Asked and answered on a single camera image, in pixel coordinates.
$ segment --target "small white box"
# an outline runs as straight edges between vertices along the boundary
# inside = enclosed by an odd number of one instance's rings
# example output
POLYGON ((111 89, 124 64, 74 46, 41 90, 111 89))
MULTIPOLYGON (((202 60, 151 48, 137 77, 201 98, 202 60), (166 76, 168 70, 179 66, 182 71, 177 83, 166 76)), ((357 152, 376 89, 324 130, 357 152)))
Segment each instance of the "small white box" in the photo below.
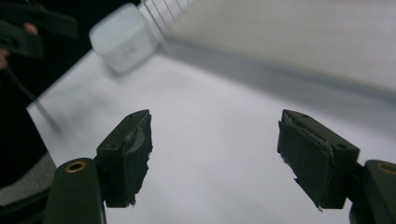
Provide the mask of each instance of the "small white box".
POLYGON ((126 4, 95 24, 90 30, 93 50, 116 72, 124 72, 148 57, 158 39, 141 12, 126 4))

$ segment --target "white backdrop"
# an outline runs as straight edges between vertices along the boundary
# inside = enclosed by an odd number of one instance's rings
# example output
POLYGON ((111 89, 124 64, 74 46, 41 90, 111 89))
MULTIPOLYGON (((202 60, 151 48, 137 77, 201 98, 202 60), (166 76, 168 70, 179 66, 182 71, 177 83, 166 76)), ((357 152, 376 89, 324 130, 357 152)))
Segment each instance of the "white backdrop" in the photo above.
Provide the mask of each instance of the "white backdrop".
POLYGON ((107 223, 348 223, 319 212, 276 152, 282 109, 303 112, 361 148, 396 161, 395 100, 221 52, 175 44, 116 75, 89 52, 29 112, 57 166, 95 156, 128 114, 149 109, 154 149, 133 208, 107 223))

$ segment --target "brass screw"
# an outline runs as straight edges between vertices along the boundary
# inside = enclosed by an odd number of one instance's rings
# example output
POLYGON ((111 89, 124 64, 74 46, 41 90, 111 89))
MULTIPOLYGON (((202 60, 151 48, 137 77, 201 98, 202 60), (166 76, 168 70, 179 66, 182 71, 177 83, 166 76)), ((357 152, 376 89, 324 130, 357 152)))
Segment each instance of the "brass screw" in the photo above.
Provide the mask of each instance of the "brass screw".
POLYGON ((64 168, 64 170, 69 174, 74 174, 82 171, 83 169, 85 169, 86 166, 87 163, 85 163, 85 161, 75 161, 67 165, 66 168, 64 168))
POLYGON ((396 165, 387 163, 387 162, 379 162, 377 167, 385 173, 396 175, 396 165))

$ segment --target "white surface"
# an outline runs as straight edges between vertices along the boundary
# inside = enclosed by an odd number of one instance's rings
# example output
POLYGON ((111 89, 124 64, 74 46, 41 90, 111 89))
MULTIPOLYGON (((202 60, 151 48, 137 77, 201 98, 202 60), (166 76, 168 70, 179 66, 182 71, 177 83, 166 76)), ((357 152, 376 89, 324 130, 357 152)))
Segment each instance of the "white surface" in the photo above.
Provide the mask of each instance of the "white surface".
POLYGON ((394 99, 188 46, 125 76, 90 52, 40 102, 55 126, 29 112, 58 166, 93 158, 127 114, 150 110, 150 169, 133 209, 106 210, 110 224, 348 223, 349 203, 320 213, 276 153, 284 108, 360 147, 360 162, 396 161, 394 99))
POLYGON ((198 0, 168 36, 396 92, 396 2, 198 0))

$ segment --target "black cable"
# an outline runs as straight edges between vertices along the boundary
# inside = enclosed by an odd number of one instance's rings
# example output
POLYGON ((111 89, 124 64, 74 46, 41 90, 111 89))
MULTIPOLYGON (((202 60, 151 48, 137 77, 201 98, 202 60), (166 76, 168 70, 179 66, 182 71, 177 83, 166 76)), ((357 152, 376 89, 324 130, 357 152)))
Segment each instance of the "black cable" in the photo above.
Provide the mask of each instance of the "black cable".
POLYGON ((52 126, 57 127, 55 120, 50 116, 46 109, 38 102, 37 97, 32 94, 25 86, 20 82, 20 80, 15 76, 15 74, 9 68, 2 70, 4 74, 27 96, 32 102, 37 106, 38 111, 43 115, 45 119, 49 121, 52 126))

